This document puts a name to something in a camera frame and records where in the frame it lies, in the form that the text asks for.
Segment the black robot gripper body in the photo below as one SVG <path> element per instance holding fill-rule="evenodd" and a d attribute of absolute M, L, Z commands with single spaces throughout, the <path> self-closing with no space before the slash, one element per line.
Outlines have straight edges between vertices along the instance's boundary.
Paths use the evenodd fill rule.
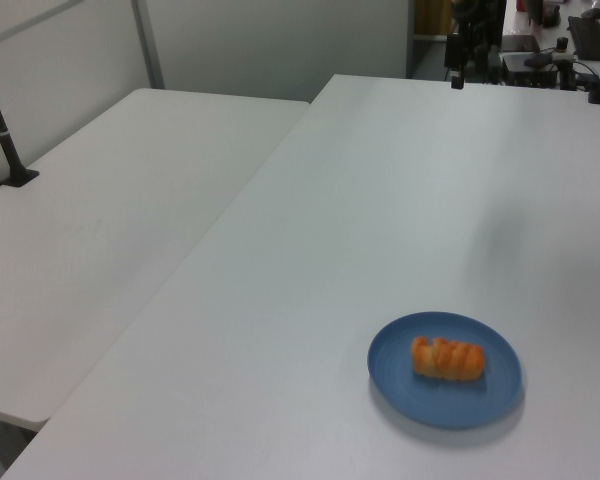
<path fill-rule="evenodd" d="M 453 33 L 446 37 L 444 67 L 449 71 L 461 72 L 466 66 L 465 36 Z"/>

